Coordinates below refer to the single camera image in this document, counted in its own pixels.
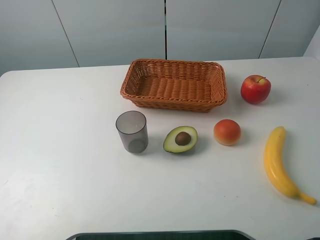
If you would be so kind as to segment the halved avocado with pit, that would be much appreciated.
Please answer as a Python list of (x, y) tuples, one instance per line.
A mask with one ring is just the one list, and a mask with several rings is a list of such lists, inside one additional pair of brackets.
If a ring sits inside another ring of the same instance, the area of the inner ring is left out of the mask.
[(163, 142), (168, 153), (184, 153), (191, 150), (198, 141), (198, 132), (192, 126), (178, 126), (172, 129)]

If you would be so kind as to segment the brown wicker basket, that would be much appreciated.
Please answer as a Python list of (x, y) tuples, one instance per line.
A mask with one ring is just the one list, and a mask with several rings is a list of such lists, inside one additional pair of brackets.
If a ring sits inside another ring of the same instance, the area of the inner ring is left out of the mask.
[(225, 71), (216, 62), (137, 59), (120, 94), (140, 108), (208, 113), (227, 101)]

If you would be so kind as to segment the grey translucent plastic cup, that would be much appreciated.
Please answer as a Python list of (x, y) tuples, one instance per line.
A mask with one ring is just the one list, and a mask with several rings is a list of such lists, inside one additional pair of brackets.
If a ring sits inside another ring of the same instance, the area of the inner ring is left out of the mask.
[(122, 113), (115, 127), (127, 152), (140, 154), (148, 147), (147, 119), (143, 113), (136, 110)]

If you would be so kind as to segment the orange peach fruit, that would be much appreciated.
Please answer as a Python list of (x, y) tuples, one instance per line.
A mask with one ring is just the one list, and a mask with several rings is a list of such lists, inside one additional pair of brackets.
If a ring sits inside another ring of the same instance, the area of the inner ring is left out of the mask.
[(222, 119), (213, 128), (215, 140), (224, 146), (235, 145), (241, 138), (240, 125), (231, 119)]

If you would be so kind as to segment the red apple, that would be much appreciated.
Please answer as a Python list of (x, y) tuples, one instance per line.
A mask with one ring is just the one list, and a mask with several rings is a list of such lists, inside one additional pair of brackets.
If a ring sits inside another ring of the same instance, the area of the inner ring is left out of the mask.
[(250, 104), (259, 104), (267, 99), (271, 91), (271, 82), (261, 75), (250, 75), (242, 83), (240, 94)]

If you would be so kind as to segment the yellow banana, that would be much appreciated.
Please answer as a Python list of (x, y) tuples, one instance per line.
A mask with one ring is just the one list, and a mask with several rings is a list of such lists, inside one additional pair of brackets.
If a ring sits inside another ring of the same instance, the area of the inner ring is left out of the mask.
[(317, 200), (302, 192), (286, 172), (283, 163), (283, 148), (286, 129), (278, 126), (270, 133), (264, 148), (263, 163), (266, 175), (271, 184), (284, 196), (316, 205)]

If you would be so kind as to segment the black device edge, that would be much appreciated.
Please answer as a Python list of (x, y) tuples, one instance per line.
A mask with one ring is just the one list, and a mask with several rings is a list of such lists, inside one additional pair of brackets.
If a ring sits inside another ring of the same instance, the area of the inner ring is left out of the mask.
[(77, 233), (69, 240), (252, 240), (238, 230)]

